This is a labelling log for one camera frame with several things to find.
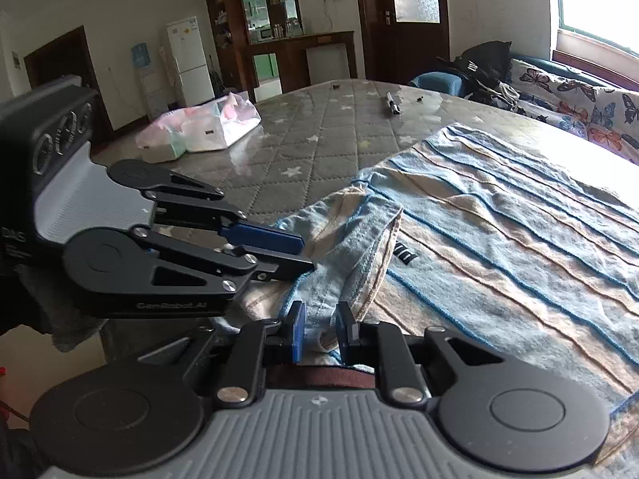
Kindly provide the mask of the blue striped knitted garment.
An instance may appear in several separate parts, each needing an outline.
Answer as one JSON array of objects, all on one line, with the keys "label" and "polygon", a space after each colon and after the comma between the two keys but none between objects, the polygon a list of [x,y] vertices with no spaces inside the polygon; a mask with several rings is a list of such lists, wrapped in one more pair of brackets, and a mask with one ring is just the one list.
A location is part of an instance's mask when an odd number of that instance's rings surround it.
[{"label": "blue striped knitted garment", "polygon": [[596,467],[638,473],[638,214],[560,166],[450,125],[281,218],[315,270],[254,283],[220,327],[306,304],[306,358],[338,362],[333,313],[454,328],[590,388],[610,414]]}]

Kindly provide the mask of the pink white storage bag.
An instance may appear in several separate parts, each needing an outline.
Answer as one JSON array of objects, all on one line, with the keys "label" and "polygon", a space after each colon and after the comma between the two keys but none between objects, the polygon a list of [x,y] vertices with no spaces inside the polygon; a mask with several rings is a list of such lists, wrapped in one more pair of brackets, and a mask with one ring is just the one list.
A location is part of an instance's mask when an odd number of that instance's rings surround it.
[{"label": "pink white storage bag", "polygon": [[248,93],[228,93],[208,103],[169,111],[137,133],[143,161],[163,163],[183,154],[228,149],[261,125]]}]

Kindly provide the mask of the water dispenser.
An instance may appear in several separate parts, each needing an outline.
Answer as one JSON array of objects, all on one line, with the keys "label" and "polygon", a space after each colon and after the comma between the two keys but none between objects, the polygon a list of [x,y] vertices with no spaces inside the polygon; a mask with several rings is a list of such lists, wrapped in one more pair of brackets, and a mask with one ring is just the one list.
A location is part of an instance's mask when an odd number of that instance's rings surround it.
[{"label": "water dispenser", "polygon": [[154,121],[169,110],[163,77],[152,61],[146,42],[134,44],[131,48],[131,56],[147,117],[150,121]]}]

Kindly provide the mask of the black marker pen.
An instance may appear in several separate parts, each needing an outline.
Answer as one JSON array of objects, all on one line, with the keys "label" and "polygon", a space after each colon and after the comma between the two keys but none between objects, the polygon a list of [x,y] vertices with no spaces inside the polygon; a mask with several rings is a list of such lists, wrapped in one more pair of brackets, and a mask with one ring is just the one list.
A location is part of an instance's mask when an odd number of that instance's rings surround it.
[{"label": "black marker pen", "polygon": [[385,93],[385,101],[387,102],[389,112],[393,114],[393,116],[398,116],[401,113],[400,102],[391,92]]}]

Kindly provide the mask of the white refrigerator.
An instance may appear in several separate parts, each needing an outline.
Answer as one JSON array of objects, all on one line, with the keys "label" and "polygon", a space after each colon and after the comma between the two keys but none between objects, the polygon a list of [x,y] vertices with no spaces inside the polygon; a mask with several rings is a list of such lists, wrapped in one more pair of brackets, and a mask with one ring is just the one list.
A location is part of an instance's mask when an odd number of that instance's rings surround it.
[{"label": "white refrigerator", "polygon": [[214,98],[206,53],[196,16],[167,24],[163,29],[167,63],[183,107],[204,104]]}]

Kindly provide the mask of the dark wooden cabinet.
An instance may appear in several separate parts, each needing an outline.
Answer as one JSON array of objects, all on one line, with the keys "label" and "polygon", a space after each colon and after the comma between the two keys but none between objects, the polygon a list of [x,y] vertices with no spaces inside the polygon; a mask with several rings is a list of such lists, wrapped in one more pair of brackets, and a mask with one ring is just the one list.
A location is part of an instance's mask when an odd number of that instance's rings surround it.
[{"label": "dark wooden cabinet", "polygon": [[357,77],[354,32],[305,32],[299,0],[205,0],[221,81],[257,96],[258,68],[273,62],[288,93],[311,84],[308,50],[342,47],[348,74]]}]

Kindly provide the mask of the blue sofa bench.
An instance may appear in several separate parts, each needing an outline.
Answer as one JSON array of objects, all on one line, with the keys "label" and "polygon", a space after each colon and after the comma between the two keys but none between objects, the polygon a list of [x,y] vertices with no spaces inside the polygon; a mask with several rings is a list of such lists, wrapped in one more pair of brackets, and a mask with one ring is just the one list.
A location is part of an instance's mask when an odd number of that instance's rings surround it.
[{"label": "blue sofa bench", "polygon": [[[606,87],[608,89],[627,90],[624,88],[615,87],[612,84],[608,84],[607,82],[599,80],[593,76],[589,76],[587,75],[587,73],[583,73],[582,71],[579,71],[575,68],[568,67],[566,65],[561,65],[554,62],[545,62],[545,61],[541,61],[540,59],[526,57],[526,56],[513,56],[513,58],[520,59],[521,61],[527,62],[528,64],[532,64],[537,67],[540,67],[541,69],[548,71],[548,73],[553,73],[554,75],[557,75],[563,78],[577,79],[579,81],[587,82],[593,85],[594,87]],[[511,82],[510,73],[508,73],[506,82],[510,85],[510,82]],[[461,87],[461,80],[456,76],[450,75],[449,73],[443,73],[441,70],[439,70],[439,71],[431,71],[430,73],[424,73],[423,75],[414,78],[411,81],[411,84],[415,88],[420,88],[423,90],[438,91],[438,92],[446,93],[453,96],[459,96],[458,91],[460,90],[460,87]],[[512,111],[515,111],[516,113],[520,113],[522,110],[520,110],[518,106],[518,100],[519,100],[519,96],[514,101],[514,104],[510,106],[506,106],[501,101],[494,102],[494,104],[486,104],[486,105],[502,108],[505,110],[512,110]]]}]

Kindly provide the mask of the dark wooden door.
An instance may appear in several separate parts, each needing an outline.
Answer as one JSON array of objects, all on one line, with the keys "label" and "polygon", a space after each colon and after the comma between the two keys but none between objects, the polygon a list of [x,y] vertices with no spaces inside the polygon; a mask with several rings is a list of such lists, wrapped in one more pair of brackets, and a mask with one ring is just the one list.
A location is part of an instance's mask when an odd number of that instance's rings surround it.
[{"label": "dark wooden door", "polygon": [[357,0],[368,79],[407,84],[449,58],[447,0]]}]

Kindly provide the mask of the black bag on sofa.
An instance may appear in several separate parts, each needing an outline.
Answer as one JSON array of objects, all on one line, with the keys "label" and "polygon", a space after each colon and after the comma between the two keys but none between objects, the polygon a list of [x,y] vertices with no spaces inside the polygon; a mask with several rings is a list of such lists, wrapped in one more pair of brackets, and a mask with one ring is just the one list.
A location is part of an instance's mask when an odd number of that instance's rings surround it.
[{"label": "black bag on sofa", "polygon": [[511,42],[489,41],[469,48],[453,61],[438,57],[438,69],[461,80],[458,95],[483,104],[514,104],[519,93],[506,82],[511,69]]}]

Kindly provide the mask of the long butterfly print cushion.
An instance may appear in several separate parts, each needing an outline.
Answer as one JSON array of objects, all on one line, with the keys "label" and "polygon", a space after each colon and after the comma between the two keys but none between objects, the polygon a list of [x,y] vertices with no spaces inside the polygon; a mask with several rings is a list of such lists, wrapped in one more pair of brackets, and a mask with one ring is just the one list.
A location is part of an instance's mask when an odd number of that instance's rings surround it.
[{"label": "long butterfly print cushion", "polygon": [[587,137],[597,87],[548,73],[517,58],[511,60],[510,80],[519,93],[518,106],[525,116],[582,139]]}]

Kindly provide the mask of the large butterfly print cushion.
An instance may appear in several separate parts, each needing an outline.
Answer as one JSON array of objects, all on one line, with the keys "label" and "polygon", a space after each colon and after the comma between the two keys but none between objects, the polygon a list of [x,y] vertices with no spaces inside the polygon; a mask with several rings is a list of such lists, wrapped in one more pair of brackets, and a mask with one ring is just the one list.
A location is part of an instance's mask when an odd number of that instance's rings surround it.
[{"label": "large butterfly print cushion", "polygon": [[637,164],[639,158],[638,93],[596,88],[596,102],[587,125],[589,142]]}]

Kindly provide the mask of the window with green frame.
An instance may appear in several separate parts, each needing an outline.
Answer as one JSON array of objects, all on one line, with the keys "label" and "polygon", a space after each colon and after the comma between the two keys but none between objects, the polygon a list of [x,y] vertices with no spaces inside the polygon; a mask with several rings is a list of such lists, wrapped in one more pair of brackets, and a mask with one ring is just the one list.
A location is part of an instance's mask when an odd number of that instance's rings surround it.
[{"label": "window with green frame", "polygon": [[558,0],[562,29],[638,56],[638,0]]}]

